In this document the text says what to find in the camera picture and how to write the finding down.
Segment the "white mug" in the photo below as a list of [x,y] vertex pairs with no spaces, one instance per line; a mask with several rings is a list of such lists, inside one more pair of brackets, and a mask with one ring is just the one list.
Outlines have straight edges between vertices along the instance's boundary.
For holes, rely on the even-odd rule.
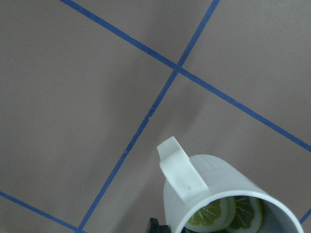
[[259,233],[303,233],[294,214],[224,160],[212,155],[188,157],[174,137],[157,147],[166,177],[163,190],[166,224],[181,233],[189,218],[212,201],[231,196],[261,199]]

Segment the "citrus slice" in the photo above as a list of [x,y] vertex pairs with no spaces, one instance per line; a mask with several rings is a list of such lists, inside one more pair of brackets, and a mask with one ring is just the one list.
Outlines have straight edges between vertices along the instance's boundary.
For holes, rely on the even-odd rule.
[[217,199],[195,212],[185,227],[197,233],[220,231],[229,226],[235,213],[234,197]]
[[236,196],[236,215],[226,228],[229,233],[257,233],[262,226],[262,205],[258,198]]

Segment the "gray floor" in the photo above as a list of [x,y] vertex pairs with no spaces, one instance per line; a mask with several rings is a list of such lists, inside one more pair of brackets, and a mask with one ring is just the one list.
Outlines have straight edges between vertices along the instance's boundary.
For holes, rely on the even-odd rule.
[[[77,3],[177,63],[211,1]],[[307,0],[220,1],[183,68],[310,145],[310,11]],[[0,15],[0,232],[74,232],[3,195],[78,227],[172,69],[57,0],[2,0]],[[298,219],[310,209],[310,152],[179,74],[86,232],[165,223],[156,146],[172,135]]]

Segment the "black object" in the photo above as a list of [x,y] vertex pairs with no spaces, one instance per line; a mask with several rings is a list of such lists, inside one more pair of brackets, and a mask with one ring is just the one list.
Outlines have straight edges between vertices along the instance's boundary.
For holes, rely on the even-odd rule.
[[156,218],[151,217],[146,230],[146,233],[171,233],[168,225],[159,225],[159,221]]

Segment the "white cup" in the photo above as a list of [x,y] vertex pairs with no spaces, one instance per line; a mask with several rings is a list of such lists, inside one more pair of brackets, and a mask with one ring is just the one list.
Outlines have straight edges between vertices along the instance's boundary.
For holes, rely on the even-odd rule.
[[294,214],[224,160],[212,155],[186,155],[174,137],[157,150],[166,177],[163,190],[166,224],[181,233],[189,218],[214,200],[230,196],[261,199],[263,224],[259,233],[303,233]]

